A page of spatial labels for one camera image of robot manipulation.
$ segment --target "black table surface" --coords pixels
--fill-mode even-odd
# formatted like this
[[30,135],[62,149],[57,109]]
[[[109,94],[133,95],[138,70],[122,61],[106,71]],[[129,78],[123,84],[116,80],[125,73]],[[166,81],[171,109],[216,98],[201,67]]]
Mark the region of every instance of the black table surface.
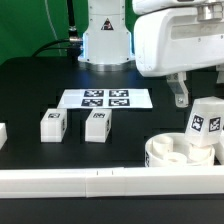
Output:
[[[224,98],[217,75],[214,67],[188,72],[190,105],[181,109],[165,77],[144,78],[136,69],[94,72],[67,58],[10,59],[0,66],[0,122],[8,135],[0,169],[143,167],[146,141],[184,133],[194,99]],[[148,89],[153,108],[114,109],[106,143],[84,140],[91,110],[68,110],[63,142],[40,142],[40,121],[65,89],[120,88]],[[223,212],[220,194],[0,200],[0,223],[223,223]]]

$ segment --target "green background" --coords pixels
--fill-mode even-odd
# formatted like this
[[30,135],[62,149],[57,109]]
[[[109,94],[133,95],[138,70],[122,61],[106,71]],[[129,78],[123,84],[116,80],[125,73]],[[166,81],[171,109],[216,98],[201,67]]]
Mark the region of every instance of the green background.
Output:
[[[126,26],[133,32],[137,16],[131,3],[126,0]],[[73,0],[73,5],[76,27],[82,36],[88,27],[88,0]],[[68,38],[66,0],[48,0],[48,7],[58,39]],[[0,38],[0,64],[9,58],[31,56],[39,47],[54,41],[45,0],[0,0]],[[40,55],[59,56],[59,51]]]

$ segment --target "printed marker sheet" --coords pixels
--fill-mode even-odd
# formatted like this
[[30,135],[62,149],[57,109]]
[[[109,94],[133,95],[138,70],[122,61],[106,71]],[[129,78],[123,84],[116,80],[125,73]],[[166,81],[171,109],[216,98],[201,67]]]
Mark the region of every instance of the printed marker sheet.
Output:
[[147,89],[69,89],[58,108],[152,108]]

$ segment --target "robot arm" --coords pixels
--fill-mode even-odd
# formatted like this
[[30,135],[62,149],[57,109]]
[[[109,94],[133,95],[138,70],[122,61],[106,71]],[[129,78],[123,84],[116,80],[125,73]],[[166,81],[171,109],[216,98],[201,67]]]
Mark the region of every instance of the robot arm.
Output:
[[134,27],[137,69],[146,77],[168,76],[178,107],[188,105],[183,83],[186,71],[224,63],[222,4],[215,0],[133,0],[135,13],[147,13]]

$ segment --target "white plastic edge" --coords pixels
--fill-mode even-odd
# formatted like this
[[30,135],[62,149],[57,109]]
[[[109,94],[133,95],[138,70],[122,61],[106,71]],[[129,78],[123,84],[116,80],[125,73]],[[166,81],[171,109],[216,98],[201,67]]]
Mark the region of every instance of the white plastic edge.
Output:
[[0,170],[0,198],[224,193],[224,166]]

